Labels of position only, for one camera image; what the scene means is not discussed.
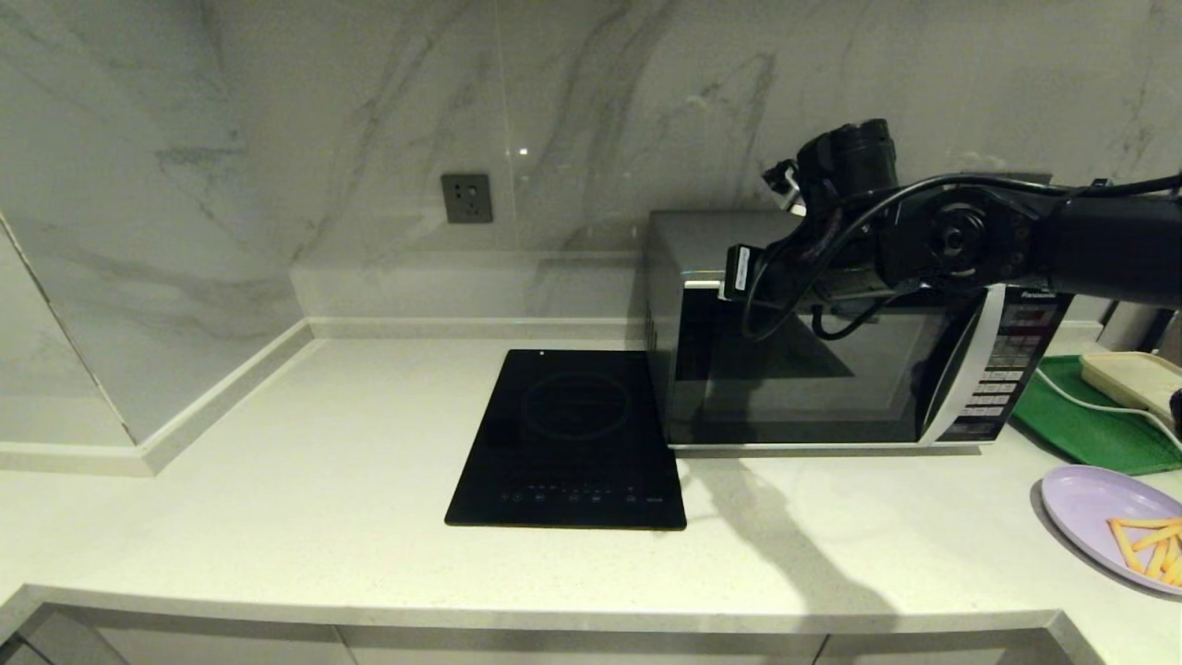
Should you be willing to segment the silver microwave door dark window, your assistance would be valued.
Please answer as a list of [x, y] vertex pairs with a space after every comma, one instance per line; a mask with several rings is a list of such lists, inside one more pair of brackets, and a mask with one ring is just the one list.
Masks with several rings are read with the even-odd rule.
[[953, 426], [999, 333], [1006, 289], [903, 296], [840, 340], [807, 315], [767, 340], [739, 306], [689, 282], [647, 312], [647, 361], [667, 443], [681, 450], [920, 449]]

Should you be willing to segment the purple plastic plate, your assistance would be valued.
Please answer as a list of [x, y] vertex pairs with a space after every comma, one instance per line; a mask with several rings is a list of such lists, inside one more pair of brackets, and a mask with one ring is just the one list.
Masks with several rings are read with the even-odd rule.
[[1182, 588], [1152, 580], [1126, 566], [1110, 519], [1182, 519], [1182, 502], [1123, 472], [1100, 467], [1067, 465], [1040, 481], [1043, 508], [1064, 537], [1082, 554], [1123, 581], [1182, 599]]

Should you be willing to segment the silver Panasonic microwave oven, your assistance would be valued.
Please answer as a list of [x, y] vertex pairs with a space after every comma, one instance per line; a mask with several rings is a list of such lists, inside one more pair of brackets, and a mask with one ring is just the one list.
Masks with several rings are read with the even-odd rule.
[[[647, 227], [645, 314], [689, 282], [713, 283], [720, 298], [730, 245], [768, 245], [794, 227], [795, 220], [781, 213], [652, 213]], [[999, 437], [1072, 302], [1070, 295], [1002, 286], [1007, 299], [988, 365], [957, 420], [931, 449], [983, 445]]]

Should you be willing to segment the black induction cooktop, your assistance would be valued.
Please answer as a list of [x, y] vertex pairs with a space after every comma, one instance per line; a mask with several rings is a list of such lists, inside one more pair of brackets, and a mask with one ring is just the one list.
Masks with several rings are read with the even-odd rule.
[[444, 522], [681, 532], [687, 517], [647, 356], [514, 348]]

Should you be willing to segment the green plastic tray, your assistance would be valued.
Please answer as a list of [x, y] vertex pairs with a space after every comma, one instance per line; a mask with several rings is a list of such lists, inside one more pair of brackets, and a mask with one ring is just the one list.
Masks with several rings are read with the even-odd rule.
[[1129, 476], [1182, 470], [1182, 450], [1137, 413], [1082, 379], [1080, 357], [1046, 357], [1031, 376], [1009, 420], [1074, 464]]

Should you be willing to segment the beige power strip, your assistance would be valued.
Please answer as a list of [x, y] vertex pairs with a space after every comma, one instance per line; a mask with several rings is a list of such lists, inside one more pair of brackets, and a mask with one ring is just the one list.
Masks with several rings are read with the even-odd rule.
[[1141, 352], [1080, 357], [1082, 379], [1123, 408], [1152, 413], [1171, 433], [1177, 417], [1171, 400], [1182, 391], [1182, 369], [1169, 359]]

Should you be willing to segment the grey cabinet front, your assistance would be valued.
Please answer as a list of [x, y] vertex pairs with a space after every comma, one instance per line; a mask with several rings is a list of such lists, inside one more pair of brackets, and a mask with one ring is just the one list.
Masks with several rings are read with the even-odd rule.
[[829, 635], [812, 665], [1073, 665], [1046, 630]]
[[357, 665], [816, 665], [826, 635], [339, 627]]
[[45, 665], [359, 665], [326, 624], [230, 622], [121, 611], [35, 611], [14, 633]]

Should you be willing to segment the grey single wall socket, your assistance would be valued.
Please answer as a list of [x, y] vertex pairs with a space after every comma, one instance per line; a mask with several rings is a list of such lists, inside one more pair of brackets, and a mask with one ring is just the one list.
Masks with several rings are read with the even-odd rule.
[[485, 172], [452, 172], [440, 176], [448, 224], [491, 224], [491, 180]]

